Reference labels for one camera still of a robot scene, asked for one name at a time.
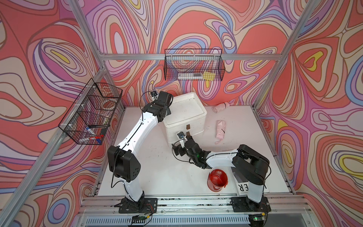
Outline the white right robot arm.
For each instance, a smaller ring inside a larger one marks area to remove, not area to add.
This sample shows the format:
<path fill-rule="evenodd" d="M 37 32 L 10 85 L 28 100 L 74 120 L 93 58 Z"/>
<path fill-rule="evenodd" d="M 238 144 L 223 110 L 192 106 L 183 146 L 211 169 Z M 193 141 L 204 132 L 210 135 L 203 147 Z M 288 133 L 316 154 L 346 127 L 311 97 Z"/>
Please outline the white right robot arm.
<path fill-rule="evenodd" d="M 201 169 L 231 167 L 244 176 L 249 188 L 245 198 L 237 201 L 232 199 L 233 206 L 245 211 L 261 211 L 264 187 L 268 172 L 271 171 L 270 161 L 249 146 L 242 144 L 237 149 L 226 152 L 202 150 L 191 136 L 186 136 L 172 145 L 172 153 L 177 156 L 188 156 L 187 163 Z"/>

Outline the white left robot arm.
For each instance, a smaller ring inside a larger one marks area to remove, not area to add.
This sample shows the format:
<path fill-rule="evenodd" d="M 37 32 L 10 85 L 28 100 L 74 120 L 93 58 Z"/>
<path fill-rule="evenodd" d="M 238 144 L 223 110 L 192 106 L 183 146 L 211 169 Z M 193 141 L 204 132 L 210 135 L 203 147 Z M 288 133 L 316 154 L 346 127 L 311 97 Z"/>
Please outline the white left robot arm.
<path fill-rule="evenodd" d="M 171 113 L 174 96 L 164 91 L 155 94 L 156 92 L 151 92 L 153 101 L 141 108 L 140 119 L 126 138 L 117 146 L 110 146 L 107 151 L 109 170 L 112 172 L 111 187 L 121 183 L 126 193 L 121 202 L 115 205 L 121 214 L 153 214 L 157 208 L 157 198 L 146 199 L 139 184 L 141 163 L 138 154 L 152 129 Z"/>

